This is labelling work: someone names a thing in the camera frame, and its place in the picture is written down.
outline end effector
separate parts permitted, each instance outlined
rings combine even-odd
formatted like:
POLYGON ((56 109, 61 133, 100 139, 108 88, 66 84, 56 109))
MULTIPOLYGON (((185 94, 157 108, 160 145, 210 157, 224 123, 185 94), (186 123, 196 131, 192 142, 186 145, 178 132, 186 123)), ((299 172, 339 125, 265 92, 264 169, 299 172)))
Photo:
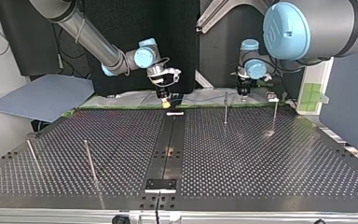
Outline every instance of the end effector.
POLYGON ((269 60, 269 56, 258 53, 259 43, 254 39, 242 41, 240 61, 237 72, 232 75, 238 77, 238 94, 247 96, 251 92, 252 84, 258 79, 269 81, 274 73, 274 66, 269 60))
POLYGON ((282 0, 268 9, 263 31, 267 56, 258 53, 257 41, 242 42, 240 95, 249 93, 250 80, 358 52, 358 0, 282 0))
MULTIPOLYGON (((153 85, 156 86, 156 94, 162 101, 164 108, 171 107, 169 87, 179 82, 181 71, 179 69, 167 68, 166 63, 169 58, 161 58, 158 45, 154 38, 149 38, 139 42, 139 48, 123 54, 123 63, 127 71, 139 68, 146 69, 147 76, 153 85)), ((103 71, 107 76, 116 76, 116 67, 106 67, 102 65, 103 71)))

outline optical breadboard table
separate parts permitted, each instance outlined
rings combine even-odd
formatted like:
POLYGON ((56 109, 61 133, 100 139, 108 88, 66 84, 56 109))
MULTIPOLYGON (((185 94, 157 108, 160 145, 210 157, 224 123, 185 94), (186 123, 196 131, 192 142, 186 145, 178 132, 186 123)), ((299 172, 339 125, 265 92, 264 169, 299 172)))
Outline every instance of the optical breadboard table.
POLYGON ((292 109, 184 112, 57 121, 0 159, 0 209, 358 213, 358 159, 292 109))

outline metal rod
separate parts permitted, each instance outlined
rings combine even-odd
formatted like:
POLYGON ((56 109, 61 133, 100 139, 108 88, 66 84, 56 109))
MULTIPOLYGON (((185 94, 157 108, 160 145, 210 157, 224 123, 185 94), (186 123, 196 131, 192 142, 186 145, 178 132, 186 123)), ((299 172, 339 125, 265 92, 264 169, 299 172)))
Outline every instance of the metal rod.
POLYGON ((97 174, 95 173, 95 169, 94 169, 94 162, 92 161, 92 157, 91 157, 89 141, 84 140, 84 147, 86 148, 87 156, 89 157, 89 167, 91 169, 92 176, 94 177, 94 180, 98 180, 97 179, 97 174))
POLYGON ((228 92, 225 97, 225 124, 227 124, 227 113, 228 113, 228 92))
POLYGON ((275 132, 275 121, 277 119, 278 103, 279 103, 279 101, 275 103, 274 120, 272 121, 272 131, 273 132, 275 132))
POLYGON ((34 147, 32 146, 32 143, 29 139, 27 140, 27 144, 28 144, 28 148, 31 150, 32 158, 34 160, 37 160, 36 154, 34 154, 34 147))

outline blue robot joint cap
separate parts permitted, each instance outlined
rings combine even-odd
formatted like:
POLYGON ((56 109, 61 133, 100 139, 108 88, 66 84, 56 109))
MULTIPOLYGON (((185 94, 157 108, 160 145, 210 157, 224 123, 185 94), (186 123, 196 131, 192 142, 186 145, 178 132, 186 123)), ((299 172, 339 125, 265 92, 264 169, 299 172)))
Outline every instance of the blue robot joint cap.
POLYGON ((149 47, 142 47, 135 51, 135 55, 133 57, 136 65, 138 65, 141 68, 148 68, 153 63, 155 63, 156 60, 156 53, 149 47))
POLYGON ((257 50, 260 44, 255 39, 245 39, 242 41, 241 50, 257 50))
POLYGON ((260 79, 267 74, 266 64, 258 59, 252 59, 245 64, 246 74, 251 79, 260 79))

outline metal bracket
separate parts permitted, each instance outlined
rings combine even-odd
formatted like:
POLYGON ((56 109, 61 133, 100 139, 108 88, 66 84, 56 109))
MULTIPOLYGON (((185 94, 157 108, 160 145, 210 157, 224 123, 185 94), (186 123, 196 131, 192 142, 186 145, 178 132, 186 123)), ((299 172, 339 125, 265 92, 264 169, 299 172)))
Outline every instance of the metal bracket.
POLYGON ((149 179, 147 180, 145 193, 176 193, 175 179, 149 179))
POLYGON ((272 3, 273 0, 213 0, 197 22, 197 33, 208 33, 234 7, 250 5, 265 15, 272 3))
POLYGON ((213 85, 198 70, 196 70, 196 81, 205 90, 213 90, 213 85))
POLYGON ((321 93, 321 102, 325 105, 328 105, 328 103, 330 102, 330 98, 328 98, 328 96, 321 93))

